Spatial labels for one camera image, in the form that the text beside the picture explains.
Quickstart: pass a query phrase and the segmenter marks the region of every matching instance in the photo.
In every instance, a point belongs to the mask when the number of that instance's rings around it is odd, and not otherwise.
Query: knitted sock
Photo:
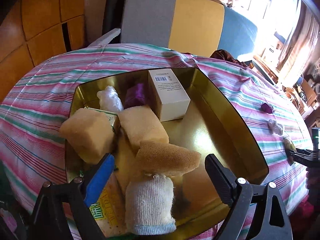
[[[136,235],[162,235],[176,229],[171,216],[173,183],[159,174],[132,181],[125,194],[125,223]]]

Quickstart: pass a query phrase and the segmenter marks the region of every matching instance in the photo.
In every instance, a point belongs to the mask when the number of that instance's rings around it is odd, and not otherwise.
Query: striped tablecloth
[[[58,131],[68,118],[76,86],[155,67],[197,67],[219,87],[257,140],[270,169],[266,181],[276,182],[291,213],[308,193],[305,167],[288,165],[281,137],[270,133],[267,122],[276,119],[296,147],[312,149],[307,127],[294,105],[250,68],[141,44],[90,47],[52,57],[26,74],[4,99],[0,106],[0,157],[22,206],[32,212],[44,181],[66,182],[64,139]],[[274,114],[260,111],[265,102],[274,107]],[[248,232],[253,210],[252,206],[239,239]],[[218,227],[193,239],[211,239]],[[80,239],[76,229],[72,234]]]

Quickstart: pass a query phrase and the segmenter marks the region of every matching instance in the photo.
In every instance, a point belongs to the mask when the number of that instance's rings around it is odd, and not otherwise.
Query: gold metal tray
[[[229,208],[224,205],[204,169],[204,159],[214,153],[219,161],[237,177],[260,184],[269,169],[252,133],[241,116],[220,90],[196,68],[173,68],[191,102],[183,119],[162,122],[170,143],[202,154],[200,166],[182,177],[173,177],[175,201],[172,216],[175,232],[152,239],[188,239],[222,221]],[[70,115],[81,107],[100,108],[97,92],[106,86],[115,87],[122,102],[128,88],[138,82],[147,83],[148,71],[121,73],[79,85],[76,88]],[[115,153],[115,159],[122,152]],[[82,160],[66,143],[68,181],[79,176]]]

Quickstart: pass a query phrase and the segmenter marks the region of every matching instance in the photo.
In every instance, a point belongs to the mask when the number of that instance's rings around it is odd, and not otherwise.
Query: small purple object
[[[273,106],[270,106],[267,103],[263,103],[261,105],[261,109],[263,112],[266,112],[267,114],[272,114],[274,112]]]
[[[138,83],[127,90],[125,95],[124,109],[134,106],[144,106],[147,104],[144,84]]]

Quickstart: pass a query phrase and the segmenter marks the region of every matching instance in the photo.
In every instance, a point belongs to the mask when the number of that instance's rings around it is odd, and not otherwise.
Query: blue sock cuff
[[[133,232],[136,235],[163,235],[168,234],[176,230],[176,225],[170,223],[160,226],[134,226]]]

